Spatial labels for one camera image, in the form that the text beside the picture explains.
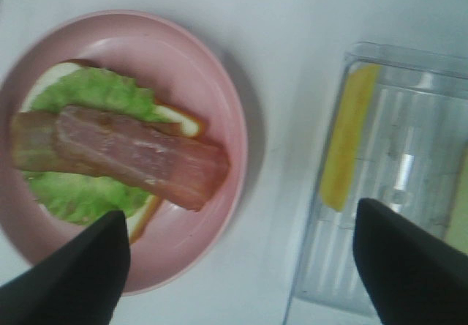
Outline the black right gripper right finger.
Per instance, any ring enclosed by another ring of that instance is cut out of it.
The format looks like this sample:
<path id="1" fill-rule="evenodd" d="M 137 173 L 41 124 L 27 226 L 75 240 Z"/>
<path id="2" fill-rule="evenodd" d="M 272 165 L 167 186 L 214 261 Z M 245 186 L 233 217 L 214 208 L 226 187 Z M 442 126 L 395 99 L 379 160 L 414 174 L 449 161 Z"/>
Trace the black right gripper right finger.
<path id="1" fill-rule="evenodd" d="M 386 205 L 359 200 L 352 253 L 383 324 L 467 323 L 467 255 Z"/>

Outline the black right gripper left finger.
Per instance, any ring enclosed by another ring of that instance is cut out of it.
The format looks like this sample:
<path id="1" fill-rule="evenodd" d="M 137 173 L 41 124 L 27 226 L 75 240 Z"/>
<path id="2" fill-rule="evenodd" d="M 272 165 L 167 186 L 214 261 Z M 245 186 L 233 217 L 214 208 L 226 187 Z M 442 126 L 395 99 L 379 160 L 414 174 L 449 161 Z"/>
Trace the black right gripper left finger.
<path id="1" fill-rule="evenodd" d="M 109 324 L 129 267 L 124 213 L 109 212 L 1 287 L 1 323 Z"/>

